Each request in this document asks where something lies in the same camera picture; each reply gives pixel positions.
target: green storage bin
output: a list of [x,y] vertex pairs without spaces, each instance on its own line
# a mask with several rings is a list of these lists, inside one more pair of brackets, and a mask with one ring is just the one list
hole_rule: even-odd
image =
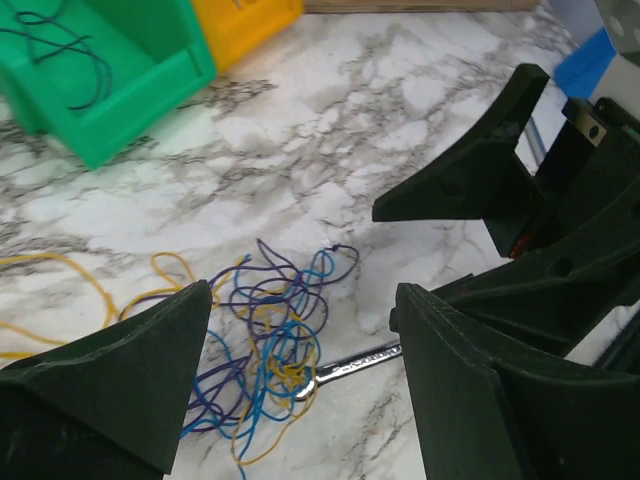
[[[73,37],[33,14],[19,21],[16,7],[43,16],[59,8],[56,21],[89,36],[84,43],[110,65],[110,82],[103,64],[69,49],[34,63],[29,48],[38,56],[58,48],[7,30],[24,32],[26,20],[33,36],[49,42],[68,45]],[[27,132],[55,135],[89,168],[103,165],[215,76],[189,0],[0,0],[0,93]],[[97,92],[94,105],[70,109]]]

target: yellow storage bin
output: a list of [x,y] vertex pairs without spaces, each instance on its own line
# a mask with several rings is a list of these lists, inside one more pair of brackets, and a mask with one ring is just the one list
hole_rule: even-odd
[[191,1],[219,72],[292,24],[304,10],[304,0]]

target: white marble countertop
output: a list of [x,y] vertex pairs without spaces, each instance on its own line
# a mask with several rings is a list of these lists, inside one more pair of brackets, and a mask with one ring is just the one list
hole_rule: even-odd
[[[373,224],[374,199],[465,132],[518,63],[552,72],[570,49],[542,8],[306,16],[97,172],[23,134],[0,104],[0,256],[69,255],[123,306],[163,286],[149,266],[157,251],[179,252],[209,277],[255,252],[257,237],[298,259],[348,243],[362,260],[329,291],[323,360],[360,351],[393,338],[398,282],[433,288],[504,261],[480,222]],[[564,101],[550,84],[534,113],[547,146]],[[519,152],[531,158],[526,145]],[[68,340],[97,329],[103,315],[91,287],[49,263],[6,269],[0,308],[5,321]],[[587,355],[615,330],[592,339]],[[0,348],[9,346],[41,348],[0,332]],[[263,429],[263,439],[276,433]],[[311,412],[247,473],[425,478],[402,361],[323,387]],[[214,432],[182,441],[171,478],[239,475]]]

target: wire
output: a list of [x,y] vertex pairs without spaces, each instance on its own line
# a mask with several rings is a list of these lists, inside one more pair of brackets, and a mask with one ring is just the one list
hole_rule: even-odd
[[[21,30],[15,30],[12,28],[0,28],[0,33],[9,33],[13,35],[19,35],[27,41],[27,53],[29,59],[34,65],[42,63],[44,60],[55,57],[62,52],[75,52],[77,54],[85,55],[91,58],[91,63],[96,73],[96,88],[93,97],[80,105],[71,105],[67,108],[72,111],[85,110],[93,107],[101,99],[106,99],[111,95],[113,87],[113,72],[111,65],[99,55],[95,54],[86,40],[91,38],[90,35],[78,35],[73,30],[62,25],[57,19],[67,10],[69,6],[69,0],[61,0],[60,5],[50,16],[42,15],[33,11],[21,11],[18,10],[10,0],[1,0],[2,3],[13,12],[15,21],[21,26]],[[32,27],[38,27],[41,25],[53,25],[62,32],[66,33],[73,38],[69,43],[57,43],[44,38],[40,38],[33,34]],[[49,45],[56,47],[55,50],[43,55],[37,55],[36,46],[38,44]]]
[[[68,265],[69,267],[73,268],[74,270],[76,270],[78,273],[80,273],[80,275],[82,275],[98,291],[98,293],[104,299],[106,309],[107,309],[107,313],[104,321],[102,322],[101,328],[108,327],[109,324],[111,323],[111,320],[113,320],[118,316],[118,309],[114,305],[111,295],[107,293],[107,291],[102,287],[102,285],[100,285],[100,283],[96,280],[96,278],[93,275],[91,275],[87,270],[85,270],[80,264],[78,264],[77,262],[67,257],[58,255],[56,253],[35,253],[32,255],[19,255],[16,257],[0,259],[0,266],[11,265],[14,263],[29,262],[34,260],[56,260],[56,261],[62,262]],[[65,345],[67,343],[61,340],[55,340],[55,339],[37,335],[31,332],[30,330],[27,330],[25,328],[21,328],[6,322],[0,322],[0,328],[11,330],[15,333],[18,333],[27,338],[36,340],[40,343],[44,343],[47,345],[60,346],[60,345]],[[32,355],[36,355],[36,353],[37,352],[0,352],[0,358],[21,359],[21,358],[30,357]]]

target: tangled wires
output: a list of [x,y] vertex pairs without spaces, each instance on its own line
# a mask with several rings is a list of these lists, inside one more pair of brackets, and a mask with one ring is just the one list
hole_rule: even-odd
[[[266,266],[252,265],[251,257],[247,256],[239,265],[223,270],[209,282],[215,288],[217,282],[233,274],[233,290],[220,306],[231,309],[236,318],[246,323],[250,352],[233,358],[224,340],[209,331],[223,346],[227,361],[196,378],[195,398],[189,404],[189,411],[198,413],[183,430],[185,436],[215,429],[230,439],[231,453],[243,478],[242,467],[273,451],[287,428],[311,407],[315,392],[299,405],[295,396],[315,376],[320,360],[317,335],[329,316],[323,289],[346,278],[359,258],[355,248],[337,244],[316,252],[309,266],[300,269],[263,241],[257,243]],[[350,265],[340,274],[336,274],[334,260],[338,252],[350,253]],[[269,276],[241,285],[242,274],[248,272]],[[205,382],[213,378],[217,381],[205,388]],[[232,386],[237,393],[225,408],[218,398]],[[246,460],[256,427],[263,418],[284,423],[284,427],[270,448]],[[244,443],[241,448],[237,446],[240,441]]]
[[[13,28],[3,28],[0,26],[0,33],[8,33],[13,35],[20,35],[26,39],[27,54],[29,59],[34,64],[41,64],[47,59],[60,55],[63,52],[73,52],[79,55],[87,56],[91,59],[91,63],[96,74],[96,88],[93,96],[90,100],[78,104],[69,105],[69,110],[80,111],[90,108],[97,104],[100,100],[111,95],[113,74],[111,66],[102,57],[96,55],[87,40],[91,38],[90,35],[78,35],[73,30],[64,26],[59,22],[60,16],[67,10],[69,6],[69,0],[61,0],[58,8],[51,15],[43,15],[38,12],[18,10],[10,0],[1,0],[14,15],[15,22],[19,25],[20,30]],[[52,40],[47,40],[34,33],[38,27],[54,26],[58,32],[62,32],[69,37],[66,43],[59,43]],[[47,45],[54,47],[54,49],[46,53],[38,53],[38,45]]]

